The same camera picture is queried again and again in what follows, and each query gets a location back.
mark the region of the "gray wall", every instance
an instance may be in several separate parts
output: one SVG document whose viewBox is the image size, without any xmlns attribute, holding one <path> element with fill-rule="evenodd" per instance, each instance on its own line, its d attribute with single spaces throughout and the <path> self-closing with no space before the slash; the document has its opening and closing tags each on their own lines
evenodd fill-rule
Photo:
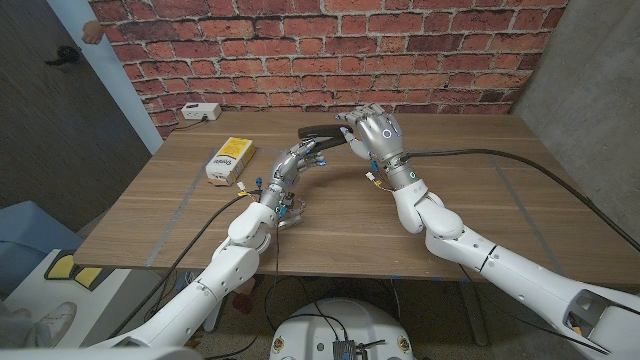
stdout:
<svg viewBox="0 0 640 360">
<path fill-rule="evenodd" d="M 640 1 L 572 0 L 512 113 L 640 241 Z"/>
</svg>

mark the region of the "floor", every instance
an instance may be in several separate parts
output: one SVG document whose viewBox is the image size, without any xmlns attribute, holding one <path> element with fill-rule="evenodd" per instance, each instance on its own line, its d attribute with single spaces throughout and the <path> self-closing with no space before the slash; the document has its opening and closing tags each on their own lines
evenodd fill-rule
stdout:
<svg viewBox="0 0 640 360">
<path fill-rule="evenodd" d="M 86 238 L 103 215 L 81 229 L 78 235 Z M 322 277 L 302 279 L 311 300 L 331 296 L 351 297 L 368 301 L 394 316 L 397 314 L 395 297 L 390 292 L 390 280 Z M 287 316 L 308 303 L 298 281 L 283 276 L 278 280 L 267 310 L 276 327 Z M 173 284 L 175 276 L 169 281 Z M 235 309 L 232 301 L 226 301 L 217 328 L 211 334 L 197 333 L 202 337 L 197 339 L 199 344 L 195 349 L 203 357 L 227 354 L 245 347 L 257 334 L 258 339 L 247 351 L 230 358 L 267 359 L 273 331 L 263 309 L 265 295 L 273 283 L 273 276 L 262 277 L 262 281 L 251 293 L 253 310 L 248 315 Z M 458 283 L 394 280 L 394 285 L 400 305 L 400 323 L 409 335 L 414 357 L 418 360 L 584 359 L 565 340 L 505 314 L 503 311 L 546 326 L 535 313 L 491 284 L 475 284 L 490 339 L 490 345 L 486 347 L 477 346 L 473 341 Z M 162 304 L 176 293 L 175 289 L 172 290 Z"/>
</svg>

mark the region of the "white robotic arm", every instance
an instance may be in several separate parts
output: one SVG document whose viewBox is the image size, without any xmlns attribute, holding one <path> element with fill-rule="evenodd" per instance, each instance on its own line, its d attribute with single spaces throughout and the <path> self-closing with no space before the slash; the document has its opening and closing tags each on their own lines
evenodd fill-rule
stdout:
<svg viewBox="0 0 640 360">
<path fill-rule="evenodd" d="M 640 352 L 640 297 L 557 275 L 464 226 L 462 219 L 419 179 L 402 159 L 402 132 L 393 115 L 377 105 L 336 118 L 355 125 L 363 141 L 343 129 L 362 158 L 384 165 L 405 229 L 426 229 L 433 254 L 465 265 L 517 299 L 590 359 L 631 359 Z"/>
</svg>

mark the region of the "red brick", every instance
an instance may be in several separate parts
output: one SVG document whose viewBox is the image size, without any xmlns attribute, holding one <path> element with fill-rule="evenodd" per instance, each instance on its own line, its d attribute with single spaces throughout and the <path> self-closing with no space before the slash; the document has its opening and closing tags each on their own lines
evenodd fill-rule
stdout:
<svg viewBox="0 0 640 360">
<path fill-rule="evenodd" d="M 440 105 L 440 108 L 438 109 L 438 114 L 460 114 L 461 112 L 462 112 L 462 105 L 443 104 L 443 105 Z"/>
<path fill-rule="evenodd" d="M 336 104 L 355 104 L 358 102 L 358 93 L 355 91 L 337 91 L 334 100 Z"/>
<path fill-rule="evenodd" d="M 209 11 L 211 11 L 211 15 L 220 16 L 236 14 L 231 0 L 207 0 L 207 2 L 209 3 Z"/>
<path fill-rule="evenodd" d="M 262 74 L 260 60 L 220 60 L 221 74 Z"/>
<path fill-rule="evenodd" d="M 291 95 L 289 93 L 269 94 L 269 103 L 271 105 L 291 105 Z"/>
<path fill-rule="evenodd" d="M 324 0 L 328 12 L 380 10 L 380 0 Z"/>
<path fill-rule="evenodd" d="M 406 39 L 404 36 L 384 36 L 380 39 L 381 53 L 401 53 L 404 52 Z"/>
<path fill-rule="evenodd" d="M 333 104 L 333 98 L 326 91 L 294 92 L 291 94 L 291 102 L 294 105 L 328 105 Z"/>
<path fill-rule="evenodd" d="M 295 76 L 265 76 L 256 79 L 261 90 L 298 90 L 300 78 Z"/>
<path fill-rule="evenodd" d="M 451 14 L 434 12 L 424 19 L 424 32 L 445 32 L 449 30 Z"/>
<path fill-rule="evenodd" d="M 453 18 L 451 30 L 506 30 L 512 17 L 510 10 L 461 11 Z"/>
<path fill-rule="evenodd" d="M 197 93 L 178 93 L 160 96 L 165 108 L 183 107 L 188 102 L 202 102 L 202 96 Z"/>
<path fill-rule="evenodd" d="M 127 20 L 129 16 L 120 1 L 104 1 L 89 3 L 101 23 Z"/>
<path fill-rule="evenodd" d="M 528 75 L 483 74 L 478 75 L 475 86 L 478 88 L 515 88 L 527 81 Z"/>
<path fill-rule="evenodd" d="M 397 75 L 376 75 L 373 80 L 374 89 L 392 89 L 395 87 Z"/>
<path fill-rule="evenodd" d="M 343 56 L 340 60 L 340 69 L 346 73 L 364 71 L 364 60 L 356 57 Z"/>
<path fill-rule="evenodd" d="M 492 104 L 492 105 L 467 105 L 464 107 L 463 114 L 485 114 L 485 115 L 503 115 L 509 113 L 511 105 Z"/>
<path fill-rule="evenodd" d="M 342 34 L 365 34 L 367 32 L 367 17 L 364 15 L 343 16 Z"/>
<path fill-rule="evenodd" d="M 366 37 L 327 38 L 325 43 L 329 54 L 375 53 L 377 47 L 375 39 Z"/>
<path fill-rule="evenodd" d="M 233 79 L 233 83 L 236 85 L 236 91 L 254 91 L 256 89 L 256 82 L 253 78 L 239 77 Z"/>
<path fill-rule="evenodd" d="M 194 78 L 189 79 L 189 89 L 209 91 L 231 91 L 232 84 L 229 78 Z"/>
<path fill-rule="evenodd" d="M 384 8 L 387 10 L 407 10 L 409 0 L 385 0 Z"/>
<path fill-rule="evenodd" d="M 317 55 L 322 52 L 322 39 L 300 39 L 300 54 Z"/>
<path fill-rule="evenodd" d="M 410 71 L 413 68 L 413 56 L 376 56 L 367 58 L 367 71 Z"/>
<path fill-rule="evenodd" d="M 224 56 L 231 57 L 247 55 L 247 49 L 244 46 L 243 40 L 224 41 L 222 42 L 221 46 Z"/>
<path fill-rule="evenodd" d="M 252 40 L 247 42 L 249 53 L 258 56 L 278 56 L 296 53 L 296 43 L 292 39 Z"/>
<path fill-rule="evenodd" d="M 267 105 L 267 95 L 258 93 L 224 94 L 227 105 Z"/>
<path fill-rule="evenodd" d="M 513 70 L 518 67 L 519 63 L 520 63 L 520 59 L 516 55 L 502 54 L 496 57 L 496 61 L 493 64 L 493 68 Z"/>
<path fill-rule="evenodd" d="M 395 108 L 397 113 L 420 113 L 420 114 L 435 114 L 438 112 L 438 105 L 398 105 Z"/>
<path fill-rule="evenodd" d="M 116 56 L 121 62 L 136 61 L 148 59 L 149 55 L 144 51 L 142 45 L 138 44 L 125 44 L 114 45 L 113 51 L 116 52 Z"/>
<path fill-rule="evenodd" d="M 202 97 L 204 98 L 204 102 L 224 104 L 224 97 L 222 94 L 218 93 L 202 93 Z"/>
<path fill-rule="evenodd" d="M 124 41 L 124 36 L 120 33 L 120 30 L 115 25 L 103 25 L 104 34 L 107 35 L 107 39 L 110 43 L 117 43 Z"/>
<path fill-rule="evenodd" d="M 284 19 L 284 34 L 295 36 L 332 35 L 338 32 L 338 19 L 335 17 L 307 17 Z"/>
<path fill-rule="evenodd" d="M 258 20 L 256 21 L 256 31 L 261 37 L 280 37 L 280 20 Z"/>
<path fill-rule="evenodd" d="M 462 41 L 462 35 L 427 35 L 411 36 L 407 51 L 417 52 L 448 52 L 457 50 Z"/>
<path fill-rule="evenodd" d="M 290 0 L 237 0 L 243 15 L 280 15 L 293 13 Z"/>
<path fill-rule="evenodd" d="M 537 30 L 542 25 L 544 11 L 542 10 L 520 10 L 516 21 L 513 23 L 514 30 Z"/>
<path fill-rule="evenodd" d="M 476 7 L 499 7 L 504 0 L 476 0 Z"/>
<path fill-rule="evenodd" d="M 211 61 L 200 60 L 192 61 L 191 67 L 195 75 L 215 75 L 216 69 Z"/>
<path fill-rule="evenodd" d="M 149 114 L 155 125 L 173 125 L 178 123 L 172 110 Z"/>
<path fill-rule="evenodd" d="M 173 57 L 171 46 L 168 42 L 147 43 L 147 52 L 155 59 L 170 59 Z"/>
<path fill-rule="evenodd" d="M 442 58 L 442 70 L 489 70 L 493 56 L 458 54 Z"/>
<path fill-rule="evenodd" d="M 560 21 L 560 18 L 562 17 L 563 12 L 564 12 L 564 9 L 549 10 L 549 14 L 547 14 L 547 17 L 544 19 L 544 22 L 542 23 L 542 28 L 553 29 L 556 26 L 558 26 L 558 22 Z"/>
<path fill-rule="evenodd" d="M 164 110 L 164 107 L 158 98 L 142 99 L 142 105 L 144 105 L 147 112 Z"/>
<path fill-rule="evenodd" d="M 164 87 L 160 80 L 136 81 L 133 83 L 138 95 L 158 95 L 164 93 Z"/>
<path fill-rule="evenodd" d="M 151 5 L 146 4 L 142 1 L 127 1 L 127 7 L 129 8 L 129 13 L 131 13 L 131 17 L 135 20 L 148 20 L 154 19 L 156 14 L 153 12 L 153 8 Z"/>
<path fill-rule="evenodd" d="M 147 77 L 191 75 L 191 69 L 189 69 L 189 65 L 184 61 L 144 62 L 140 65 Z"/>
<path fill-rule="evenodd" d="M 548 33 L 540 34 L 497 34 L 491 50 L 542 50 L 549 38 Z"/>
<path fill-rule="evenodd" d="M 176 30 L 168 21 L 129 22 L 118 25 L 127 40 L 173 40 L 178 38 Z"/>
<path fill-rule="evenodd" d="M 123 68 L 124 72 L 127 73 L 127 76 L 130 80 L 139 80 L 144 78 L 144 75 L 142 75 L 142 72 L 140 71 L 140 68 L 137 64 L 124 65 Z"/>
<path fill-rule="evenodd" d="M 414 9 L 454 9 L 470 8 L 473 0 L 414 0 Z"/>
<path fill-rule="evenodd" d="M 178 33 L 180 40 L 192 40 L 202 37 L 198 29 L 198 24 L 194 21 L 174 22 L 173 28 L 176 30 L 176 33 Z"/>
<path fill-rule="evenodd" d="M 360 93 L 360 101 L 363 103 L 396 103 L 402 102 L 404 92 L 393 90 L 363 91 Z"/>
<path fill-rule="evenodd" d="M 422 14 L 371 15 L 369 31 L 385 34 L 416 32 L 422 28 Z"/>
<path fill-rule="evenodd" d="M 289 59 L 267 59 L 267 71 L 271 74 L 291 74 Z"/>
<path fill-rule="evenodd" d="M 473 84 L 475 75 L 469 73 L 457 73 L 449 77 L 449 86 L 451 87 L 468 87 Z"/>
<path fill-rule="evenodd" d="M 566 0 L 507 0 L 506 6 L 564 5 Z"/>
<path fill-rule="evenodd" d="M 293 59 L 293 72 L 296 73 L 334 73 L 337 71 L 337 58 Z"/>
<path fill-rule="evenodd" d="M 479 91 L 435 89 L 431 94 L 431 101 L 434 103 L 468 103 L 476 102 L 478 98 L 480 98 Z"/>
<path fill-rule="evenodd" d="M 533 70 L 536 68 L 536 64 L 540 60 L 542 54 L 524 54 L 522 55 L 522 61 L 518 65 L 518 70 Z"/>
<path fill-rule="evenodd" d="M 218 43 L 208 41 L 179 41 L 171 43 L 176 57 L 199 59 L 212 58 L 220 55 Z"/>
<path fill-rule="evenodd" d="M 487 90 L 482 92 L 479 102 L 500 102 L 504 97 L 502 90 Z"/>
<path fill-rule="evenodd" d="M 302 87 L 306 90 L 320 90 L 324 86 L 323 76 L 305 76 L 302 78 Z"/>
<path fill-rule="evenodd" d="M 183 16 L 202 16 L 208 13 L 204 0 L 153 0 L 153 6 L 159 17 L 180 18 Z"/>
<path fill-rule="evenodd" d="M 436 55 L 418 55 L 416 57 L 416 70 L 437 70 L 438 57 Z"/>
<path fill-rule="evenodd" d="M 410 74 L 400 75 L 398 88 L 423 89 L 443 86 L 447 82 L 445 74 Z"/>
<path fill-rule="evenodd" d="M 200 22 L 205 37 L 252 37 L 253 25 L 249 20 L 206 20 Z"/>
<path fill-rule="evenodd" d="M 302 112 L 302 107 L 300 106 L 271 106 L 266 109 L 266 111 L 273 112 Z"/>
<path fill-rule="evenodd" d="M 320 0 L 293 0 L 296 13 L 320 13 Z"/>
<path fill-rule="evenodd" d="M 371 86 L 371 76 L 328 76 L 328 89 L 368 89 Z"/>
<path fill-rule="evenodd" d="M 471 34 L 464 37 L 462 42 L 462 50 L 484 50 L 487 43 L 491 39 L 491 35 Z"/>
<path fill-rule="evenodd" d="M 187 84 L 182 79 L 164 79 L 164 86 L 168 92 L 187 91 Z"/>
</svg>

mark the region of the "silver robotic hand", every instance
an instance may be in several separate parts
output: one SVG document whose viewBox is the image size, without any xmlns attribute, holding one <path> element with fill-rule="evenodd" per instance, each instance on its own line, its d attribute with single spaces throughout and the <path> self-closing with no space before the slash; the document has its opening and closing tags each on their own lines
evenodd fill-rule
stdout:
<svg viewBox="0 0 640 360">
<path fill-rule="evenodd" d="M 401 159 L 404 148 L 400 124 L 381 106 L 358 106 L 350 113 L 338 114 L 336 119 L 355 125 L 362 141 L 356 139 L 347 128 L 341 129 L 351 149 L 365 160 L 379 161 L 395 190 L 419 180 L 411 166 Z"/>
</svg>

